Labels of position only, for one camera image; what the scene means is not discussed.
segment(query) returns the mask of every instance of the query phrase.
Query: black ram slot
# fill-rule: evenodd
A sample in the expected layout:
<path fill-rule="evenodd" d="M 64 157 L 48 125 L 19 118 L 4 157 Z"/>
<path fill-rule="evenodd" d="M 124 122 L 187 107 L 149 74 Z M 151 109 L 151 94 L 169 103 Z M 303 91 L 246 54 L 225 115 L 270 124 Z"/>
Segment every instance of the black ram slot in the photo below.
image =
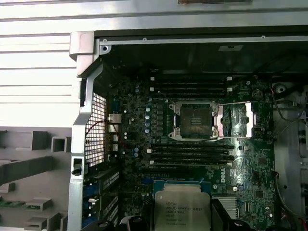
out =
<path fill-rule="evenodd" d="M 224 153 L 151 153 L 151 156 L 170 156 L 170 157 L 216 157 L 216 156 L 229 156 L 229 154 Z"/>
<path fill-rule="evenodd" d="M 166 149 L 173 149 L 173 148 L 215 148 L 215 149 L 234 149 L 233 145 L 225 145 L 225 144 L 214 144 L 214 143 L 209 143 L 209 142 L 204 142 L 204 143 L 188 143 L 188 144 L 183 144 L 183 143 L 169 143 L 169 144 L 164 144 L 164 143 L 155 143 L 152 144 L 152 149 L 155 148 L 166 148 Z"/>
<path fill-rule="evenodd" d="M 208 149 L 208 150 L 203 150 L 203 149 L 181 149 L 181 148 L 176 148 L 176 149 L 162 149 L 162 148 L 156 148 L 152 150 L 152 153 L 165 153 L 165 154 L 177 154 L 177 153 L 196 153 L 196 154 L 228 154 L 228 150 L 216 150 L 216 149 Z"/>
<path fill-rule="evenodd" d="M 192 161 L 187 161 L 187 162 L 181 162 L 181 161 L 154 161 L 154 165 L 168 165 L 168 166 L 208 166 L 208 165 L 227 165 L 229 162 L 228 161 L 213 161 L 213 162 L 192 162 Z"/>
<path fill-rule="evenodd" d="M 197 90 L 189 90 L 189 89 L 169 89 L 169 90 L 161 90 L 158 94 L 163 93 L 165 95 L 172 94 L 185 94 L 185 95 L 224 95 L 224 91 L 221 90 L 212 90 L 212 89 L 197 89 Z"/>
<path fill-rule="evenodd" d="M 156 96 L 159 98 L 161 97 L 161 95 L 164 94 L 167 97 L 170 98 L 218 98 L 218 97 L 225 97 L 225 93 L 218 91 L 215 93 L 206 93 L 206 91 L 204 91 L 203 93 L 195 93 L 195 92 L 191 92 L 191 93 L 187 93 L 185 91 L 179 91 L 178 93 L 173 93 L 173 92 L 157 92 L 153 97 L 156 99 Z"/>
<path fill-rule="evenodd" d="M 156 156 L 151 156 L 151 160 L 157 160 L 157 161 L 184 161 L 184 162 L 207 162 L 208 160 L 212 161 L 233 161 L 234 156 L 233 155 L 226 155 L 226 156 L 217 156 L 217 157 L 156 157 Z"/>
<path fill-rule="evenodd" d="M 208 75 L 162 75 L 156 76 L 153 83 L 204 83 L 204 84 L 224 84 L 226 76 L 216 76 L 210 78 Z"/>
<path fill-rule="evenodd" d="M 226 89 L 224 84 L 204 84 L 204 83 L 188 83 L 188 84 L 151 84 L 150 87 L 154 87 L 155 90 L 172 90 L 172 89 Z"/>

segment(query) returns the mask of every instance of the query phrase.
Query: capacitor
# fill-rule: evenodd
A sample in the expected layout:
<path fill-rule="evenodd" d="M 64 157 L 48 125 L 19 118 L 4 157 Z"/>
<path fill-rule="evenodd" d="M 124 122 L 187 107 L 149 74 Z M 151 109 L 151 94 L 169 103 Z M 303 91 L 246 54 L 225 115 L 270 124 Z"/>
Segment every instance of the capacitor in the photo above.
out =
<path fill-rule="evenodd" d="M 256 89 L 252 92 L 252 98 L 255 100 L 262 100 L 263 99 L 263 92 L 259 89 Z"/>
<path fill-rule="evenodd" d="M 239 191 L 243 191 L 244 190 L 244 186 L 242 184 L 237 185 L 237 189 Z"/>

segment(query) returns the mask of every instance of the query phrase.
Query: screw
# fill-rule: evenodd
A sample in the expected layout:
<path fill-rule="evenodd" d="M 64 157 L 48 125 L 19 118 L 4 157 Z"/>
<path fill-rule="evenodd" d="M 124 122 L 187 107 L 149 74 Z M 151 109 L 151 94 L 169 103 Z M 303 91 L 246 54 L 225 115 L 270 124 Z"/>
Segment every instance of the screw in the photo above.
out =
<path fill-rule="evenodd" d="M 101 228 L 104 228 L 104 227 L 107 227 L 107 223 L 102 223 L 102 224 L 99 224 L 99 227 L 101 227 Z"/>

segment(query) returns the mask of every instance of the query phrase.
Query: gray plastic part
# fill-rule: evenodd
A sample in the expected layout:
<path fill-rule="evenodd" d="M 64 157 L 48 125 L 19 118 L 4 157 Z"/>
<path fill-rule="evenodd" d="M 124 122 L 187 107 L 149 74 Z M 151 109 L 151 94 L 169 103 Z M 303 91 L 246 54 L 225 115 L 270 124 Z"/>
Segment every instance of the gray plastic part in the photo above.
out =
<path fill-rule="evenodd" d="M 5 148 L 5 145 L 2 142 L 2 136 L 6 132 L 7 132 L 6 130 L 0 130 L 0 148 Z"/>
<path fill-rule="evenodd" d="M 25 230 L 41 231 L 46 227 L 47 218 L 31 218 L 25 222 Z"/>
<path fill-rule="evenodd" d="M 51 198 L 33 198 L 32 201 L 26 203 L 27 206 L 39 206 L 40 211 L 44 211 L 52 206 Z"/>
<path fill-rule="evenodd" d="M 0 185 L 52 170 L 53 159 L 43 156 L 0 165 Z"/>
<path fill-rule="evenodd" d="M 0 193 L 9 193 L 14 190 L 15 190 L 15 183 L 8 183 L 0 186 Z"/>
<path fill-rule="evenodd" d="M 61 214 L 56 213 L 47 219 L 47 231 L 54 231 L 60 228 Z"/>
<path fill-rule="evenodd" d="M 23 228 L 25 222 L 31 218 L 44 217 L 46 219 L 60 213 L 62 217 L 68 213 L 69 181 L 71 175 L 71 153 L 51 152 L 52 137 L 71 137 L 71 128 L 31 128 L 31 127 L 1 127 L 6 133 L 0 135 L 0 142 L 6 146 L 0 149 L 0 165 L 13 161 L 23 161 L 33 158 L 51 156 L 53 158 L 52 171 L 46 171 L 31 177 L 14 181 L 15 190 L 0 193 L 3 201 L 25 202 L 20 207 L 0 206 L 0 226 Z M 18 151 L 17 147 L 29 146 L 32 131 L 47 133 L 47 148 L 42 150 Z M 44 211 L 39 209 L 25 209 L 26 202 L 33 198 L 51 198 L 52 206 Z"/>
<path fill-rule="evenodd" d="M 32 131 L 31 133 L 31 141 L 29 145 L 26 147 L 17 147 L 16 150 L 42 150 L 47 148 L 47 136 L 48 133 L 46 131 Z"/>
<path fill-rule="evenodd" d="M 71 151 L 71 137 L 56 137 L 51 139 L 51 152 L 70 152 Z"/>
<path fill-rule="evenodd" d="M 61 218 L 60 231 L 66 231 L 67 230 L 67 220 L 68 220 L 67 214 Z"/>

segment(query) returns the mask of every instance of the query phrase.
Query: cable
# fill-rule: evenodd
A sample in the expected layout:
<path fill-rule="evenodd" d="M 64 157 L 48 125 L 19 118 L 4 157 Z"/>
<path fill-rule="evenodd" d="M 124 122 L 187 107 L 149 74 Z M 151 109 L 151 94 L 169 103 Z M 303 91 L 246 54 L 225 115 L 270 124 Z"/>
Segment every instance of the cable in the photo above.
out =
<path fill-rule="evenodd" d="M 302 219 L 299 218 L 300 224 L 304 227 L 305 231 L 308 231 L 307 223 Z"/>
<path fill-rule="evenodd" d="M 283 206 L 288 212 L 290 212 L 292 215 L 294 215 L 294 216 L 296 216 L 296 217 L 302 218 L 302 217 L 303 217 L 302 215 L 293 212 L 293 211 L 285 204 L 285 202 L 284 202 L 284 200 L 283 200 L 283 198 L 282 198 L 282 196 L 281 196 L 281 194 L 280 194 L 280 191 L 279 191 L 278 177 L 279 177 L 279 174 L 278 174 L 278 172 L 276 172 L 276 174 L 275 174 L 276 192 L 277 192 L 277 194 L 278 194 L 278 196 L 279 196 L 279 199 L 280 199 L 280 202 L 281 202 L 282 206 Z"/>
<path fill-rule="evenodd" d="M 275 95 L 274 95 L 273 89 L 271 88 L 270 91 L 271 91 L 271 96 L 272 96 L 272 98 L 273 98 L 273 102 L 274 102 L 274 104 L 275 104 L 275 106 L 276 106 L 277 112 L 279 113 L 281 119 L 283 119 L 284 121 L 287 121 L 287 122 L 294 122 L 294 121 L 299 120 L 299 118 L 302 116 L 302 114 L 303 114 L 303 112 L 304 112 L 304 109 L 302 109 L 301 113 L 300 113 L 295 119 L 286 119 L 286 118 L 282 115 L 281 110 L 280 110 L 279 107 L 278 107 L 278 104 L 277 104 L 277 101 L 276 101 L 276 99 L 275 99 Z"/>
<path fill-rule="evenodd" d="M 284 131 L 286 131 L 292 124 L 296 123 L 296 122 L 301 122 L 303 123 L 304 125 L 306 125 L 306 123 L 301 120 L 301 119 L 298 119 L 298 120 L 294 120 L 293 122 L 290 122 L 284 129 L 282 129 L 280 132 L 278 132 L 277 134 L 274 134 L 274 136 L 279 136 L 281 133 L 283 133 Z"/>

